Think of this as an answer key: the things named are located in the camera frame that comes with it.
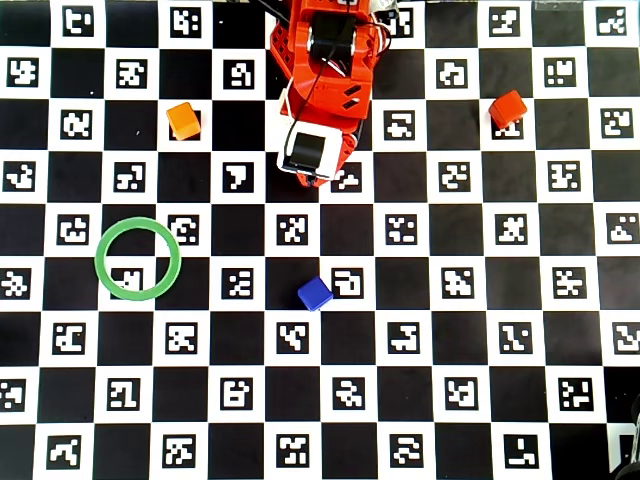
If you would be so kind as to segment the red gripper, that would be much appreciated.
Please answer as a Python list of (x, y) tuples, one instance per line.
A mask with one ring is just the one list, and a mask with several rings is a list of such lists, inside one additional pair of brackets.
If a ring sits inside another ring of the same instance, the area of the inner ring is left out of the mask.
[(315, 169), (313, 173), (301, 171), (300, 173), (296, 173), (298, 181), (305, 187), (320, 187), (323, 184), (333, 181), (336, 178), (337, 173), (343, 168), (345, 162), (353, 153), (357, 144), (358, 138), (356, 135), (344, 135), (342, 139), (340, 154), (338, 156), (335, 156), (329, 162), (331, 171), (327, 172), (325, 175), (318, 175), (317, 169)]

